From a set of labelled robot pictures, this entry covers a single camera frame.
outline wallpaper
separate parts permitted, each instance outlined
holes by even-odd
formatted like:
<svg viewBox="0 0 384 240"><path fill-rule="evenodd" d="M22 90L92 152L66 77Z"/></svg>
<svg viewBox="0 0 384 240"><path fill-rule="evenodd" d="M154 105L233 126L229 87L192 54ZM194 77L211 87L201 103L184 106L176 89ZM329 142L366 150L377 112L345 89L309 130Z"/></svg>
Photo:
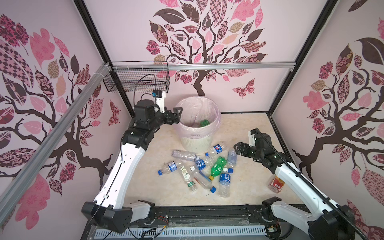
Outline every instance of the wallpaper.
<svg viewBox="0 0 384 240"><path fill-rule="evenodd" d="M35 9L39 17L18 13L26 9ZM0 193L101 64L72 1L18 1L2 9ZM81 207L94 199L109 175L128 121L120 96L99 84L2 225L2 238L79 238L86 223Z"/></svg>
<svg viewBox="0 0 384 240"><path fill-rule="evenodd" d="M114 61L257 63L294 61L324 2L293 1L282 6L263 0L115 0L111 6L100 1L88 1L87 6ZM299 6L308 12L293 15L291 10ZM172 108L184 97L199 95L214 100L221 111L266 111L287 72L170 71L166 106ZM158 79L163 76L166 71L157 74Z"/></svg>
<svg viewBox="0 0 384 240"><path fill-rule="evenodd" d="M383 7L340 3L274 115L299 169L369 239L384 239Z"/></svg>

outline beige tabletop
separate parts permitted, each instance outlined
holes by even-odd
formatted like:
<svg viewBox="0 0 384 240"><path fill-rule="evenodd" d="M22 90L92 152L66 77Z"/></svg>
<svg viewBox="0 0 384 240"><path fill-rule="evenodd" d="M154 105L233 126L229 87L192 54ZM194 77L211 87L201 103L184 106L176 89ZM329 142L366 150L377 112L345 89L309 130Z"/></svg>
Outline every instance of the beige tabletop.
<svg viewBox="0 0 384 240"><path fill-rule="evenodd" d="M229 146L237 142L249 143L248 131L258 127L261 132L271 136L272 144L282 151L275 132L264 113L222 114L221 127L214 135L212 144L225 141ZM178 172L159 176L157 171L170 162L172 149L183 149L180 139L172 125L162 125L155 133L146 153L138 163L129 183L124 205L137 200L146 200L157 206L192 206L192 205L243 205L261 204L263 200L277 196L288 204L303 203L299 197L285 185L278 194L268 189L272 173L251 158L238 156L234 173L231 174L230 197L222 198L217 192L211 193L198 185L198 190L191 193ZM183 161L185 165L193 162ZM203 170L208 175L210 167ZM212 181L218 189L218 177Z"/></svg>

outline black wire mesh basket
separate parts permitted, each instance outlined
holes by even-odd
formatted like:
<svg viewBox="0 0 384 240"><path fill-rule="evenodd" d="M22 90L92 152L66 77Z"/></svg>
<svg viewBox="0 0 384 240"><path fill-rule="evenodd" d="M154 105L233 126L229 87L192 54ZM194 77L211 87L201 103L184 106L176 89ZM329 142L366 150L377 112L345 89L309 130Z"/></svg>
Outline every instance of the black wire mesh basket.
<svg viewBox="0 0 384 240"><path fill-rule="evenodd" d="M125 61L112 64L112 71L103 80L109 93L151 93L154 89L168 92L170 78L166 61Z"/></svg>

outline pink butterfly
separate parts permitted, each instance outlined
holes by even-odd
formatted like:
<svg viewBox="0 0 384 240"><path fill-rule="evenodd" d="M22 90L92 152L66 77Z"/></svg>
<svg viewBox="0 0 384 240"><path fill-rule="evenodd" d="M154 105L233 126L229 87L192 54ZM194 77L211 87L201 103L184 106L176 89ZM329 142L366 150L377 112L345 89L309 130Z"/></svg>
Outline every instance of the pink butterfly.
<svg viewBox="0 0 384 240"><path fill-rule="evenodd" d="M112 110L112 116L110 117L109 121L108 121L108 126L112 125L112 124L117 124L119 123L119 113L120 113L120 110L118 107L115 107L115 104L110 100L109 101L109 104L111 105L111 110Z"/></svg>
<svg viewBox="0 0 384 240"><path fill-rule="evenodd" d="M240 97L242 97L244 99L244 96L247 94L247 93L253 93L254 94L254 90L255 88L253 87L253 85L255 85L255 79L252 79L251 81L249 81L247 83L247 85L245 86L245 88L234 88L232 90L235 91L235 93L238 93Z"/></svg>
<svg viewBox="0 0 384 240"><path fill-rule="evenodd" d="M383 240L384 229L376 226L367 226L357 207L348 199L347 199L347 203L349 208L352 210L353 214L355 215L356 226L368 237L368 239Z"/></svg>

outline trash can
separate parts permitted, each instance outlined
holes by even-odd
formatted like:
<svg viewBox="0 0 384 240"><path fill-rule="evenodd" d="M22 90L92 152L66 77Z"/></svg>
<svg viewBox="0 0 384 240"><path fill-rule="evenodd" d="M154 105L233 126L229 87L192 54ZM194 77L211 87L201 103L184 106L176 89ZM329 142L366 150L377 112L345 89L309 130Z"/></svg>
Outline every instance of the trash can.
<svg viewBox="0 0 384 240"><path fill-rule="evenodd" d="M180 122L174 124L183 147L195 153L206 151L220 127L221 114L216 103L206 97L193 96L184 98L176 107L183 108ZM203 120L208 120L210 124L200 127Z"/></svg>

